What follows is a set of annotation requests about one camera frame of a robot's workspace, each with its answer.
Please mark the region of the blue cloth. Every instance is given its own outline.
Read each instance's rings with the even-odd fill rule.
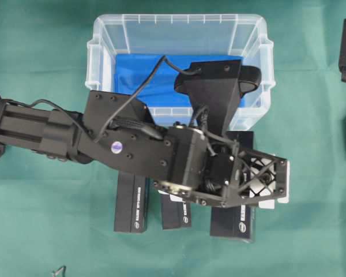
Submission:
[[[114,91],[132,94],[147,78],[161,55],[119,54],[116,56]],[[227,55],[169,55],[168,59],[181,69],[187,69],[192,62],[223,61],[242,59]],[[154,78],[137,97],[148,107],[191,107],[188,96],[174,91],[178,72],[163,63]]]

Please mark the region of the green tablecloth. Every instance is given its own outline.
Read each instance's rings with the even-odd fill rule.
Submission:
[[[113,233],[117,172],[8,147],[0,159],[0,277],[346,276],[346,84],[337,62],[346,0],[0,0],[0,93],[83,111],[94,19],[106,13],[257,13],[274,41],[272,106],[257,148],[291,161],[291,202],[257,211],[256,242],[162,231],[151,191],[148,230]]]

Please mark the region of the black rectangular box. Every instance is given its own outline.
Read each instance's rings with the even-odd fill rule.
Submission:
[[[142,233],[146,230],[149,182],[142,176],[119,172],[114,231]]]
[[[161,224],[163,230],[191,227],[191,204],[176,202],[170,194],[161,194]]]
[[[227,136],[231,140],[238,140],[244,147],[254,147],[254,132],[227,132]],[[253,242],[254,224],[254,207],[212,208],[210,235]]]

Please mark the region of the clear plastic bin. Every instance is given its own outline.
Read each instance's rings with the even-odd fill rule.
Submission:
[[[256,14],[105,14],[96,19],[87,50],[86,87],[110,92],[117,54],[242,56],[244,65],[261,69],[262,81],[245,96],[246,106],[237,109],[230,130],[250,129],[270,107],[273,42]],[[192,114],[186,107],[149,109],[164,125],[188,122]]]

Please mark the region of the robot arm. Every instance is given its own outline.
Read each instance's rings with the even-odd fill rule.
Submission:
[[[192,63],[193,69],[199,73],[180,74],[175,82],[194,109],[188,126],[157,126],[143,102],[118,93],[91,91],[83,114],[0,98],[0,156],[13,145],[61,161],[97,160],[149,177],[158,190],[201,205],[233,207],[287,197],[288,161],[243,148],[226,134],[242,96],[259,86],[260,70],[241,61]]]

